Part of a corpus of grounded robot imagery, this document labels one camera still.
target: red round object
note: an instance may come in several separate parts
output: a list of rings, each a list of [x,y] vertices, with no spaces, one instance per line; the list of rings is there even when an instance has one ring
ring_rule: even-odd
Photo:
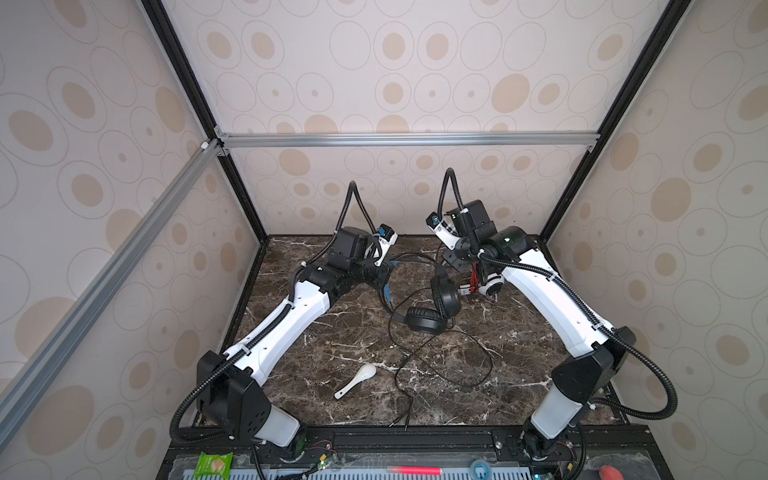
[[[600,480],[624,480],[624,476],[610,465],[600,467]]]

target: headphone ear cup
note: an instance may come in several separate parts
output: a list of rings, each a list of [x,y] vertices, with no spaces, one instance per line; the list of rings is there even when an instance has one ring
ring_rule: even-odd
[[[432,335],[445,332],[445,328],[448,326],[437,310],[421,306],[408,308],[406,325],[414,332],[424,332]]]
[[[462,311],[462,301],[458,298],[458,290],[453,280],[447,276],[435,275],[429,283],[432,288],[432,300],[438,312],[442,312],[445,319],[457,316]]]

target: green snack package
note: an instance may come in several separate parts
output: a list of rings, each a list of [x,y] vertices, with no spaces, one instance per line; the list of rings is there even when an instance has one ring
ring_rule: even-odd
[[[197,461],[197,467],[194,469],[192,478],[199,478],[203,475],[221,475],[221,478],[227,480],[230,477],[230,464],[232,463],[232,454],[226,455],[200,455]]]

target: white spoon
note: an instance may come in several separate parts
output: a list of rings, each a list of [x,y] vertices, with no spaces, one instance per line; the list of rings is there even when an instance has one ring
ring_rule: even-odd
[[[370,363],[366,363],[365,365],[360,367],[360,370],[357,371],[354,378],[352,378],[352,380],[350,380],[349,383],[347,383],[343,389],[334,393],[333,396],[336,397],[336,400],[342,398],[353,386],[357,385],[363,380],[367,380],[373,377],[375,374],[376,374],[376,366],[371,365]]]

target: brown marble surface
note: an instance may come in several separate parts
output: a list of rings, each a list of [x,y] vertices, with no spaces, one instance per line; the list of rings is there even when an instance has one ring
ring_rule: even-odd
[[[288,293],[290,273],[298,263],[325,245],[328,237],[274,237],[240,329],[238,341]],[[400,237],[390,256],[419,251],[435,254],[434,237]],[[449,269],[455,280],[463,275]],[[432,268],[400,263],[390,287],[396,305],[412,291],[428,287]],[[401,307],[432,308],[429,290]],[[387,334],[389,314],[376,292],[360,285],[310,325],[277,363],[264,390],[274,405],[308,425],[389,425],[408,405],[395,388],[394,372],[404,354]],[[443,333],[422,351],[423,362],[412,359],[399,374],[399,384],[414,398],[411,425],[522,424],[551,386],[552,368],[567,355],[562,342],[525,296],[506,284],[496,297],[463,296],[455,318],[456,332]],[[474,336],[491,354],[491,375],[475,388],[453,385],[435,375],[463,383],[479,381],[488,371],[488,357],[458,332]],[[429,337],[392,324],[397,343],[412,349]],[[354,377],[365,362],[378,368],[376,376],[355,386],[341,400],[333,393]],[[614,423],[610,409],[599,408],[584,423]]]

